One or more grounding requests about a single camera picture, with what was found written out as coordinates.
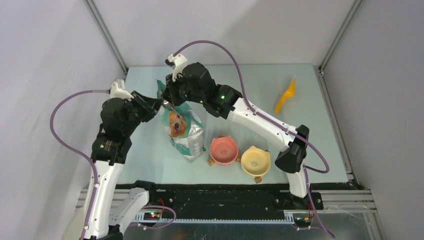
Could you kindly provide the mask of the green dog food bag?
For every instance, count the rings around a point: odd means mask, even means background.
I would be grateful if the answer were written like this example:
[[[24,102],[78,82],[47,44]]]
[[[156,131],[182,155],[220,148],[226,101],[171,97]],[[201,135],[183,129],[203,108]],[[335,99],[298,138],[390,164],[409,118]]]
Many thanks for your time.
[[[206,151],[204,125],[187,103],[173,107],[164,101],[158,116],[170,143],[188,162]]]

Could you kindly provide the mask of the orange plastic food scoop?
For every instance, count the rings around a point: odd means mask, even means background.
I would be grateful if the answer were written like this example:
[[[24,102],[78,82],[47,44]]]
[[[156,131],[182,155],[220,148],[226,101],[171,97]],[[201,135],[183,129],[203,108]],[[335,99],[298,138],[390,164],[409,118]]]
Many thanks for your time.
[[[281,98],[278,100],[276,106],[274,107],[274,113],[279,114],[285,101],[289,98],[292,98],[295,95],[296,92],[296,79],[294,78],[287,90],[283,93]]]

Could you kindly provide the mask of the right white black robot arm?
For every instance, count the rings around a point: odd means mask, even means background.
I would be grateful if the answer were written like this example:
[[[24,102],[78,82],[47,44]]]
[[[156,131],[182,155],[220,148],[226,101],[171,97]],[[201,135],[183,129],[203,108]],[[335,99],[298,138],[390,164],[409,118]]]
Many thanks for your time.
[[[304,173],[308,127],[294,127],[262,113],[243,93],[229,85],[215,83],[208,69],[199,62],[187,64],[167,60],[165,63],[172,68],[172,73],[165,78],[164,100],[173,107],[185,102],[200,104],[210,115],[241,124],[273,143],[279,150],[274,163],[286,173],[291,204],[297,209],[310,204]]]

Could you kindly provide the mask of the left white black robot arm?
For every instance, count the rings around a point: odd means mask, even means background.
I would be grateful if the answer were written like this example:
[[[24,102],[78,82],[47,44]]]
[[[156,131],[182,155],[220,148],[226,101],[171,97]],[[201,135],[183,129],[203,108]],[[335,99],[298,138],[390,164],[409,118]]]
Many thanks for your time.
[[[162,104],[161,98],[147,97],[137,91],[130,93],[130,99],[112,97],[102,104],[99,132],[91,147],[92,193],[81,239],[99,240],[109,234],[113,194],[132,146],[131,135],[140,123],[152,120]]]

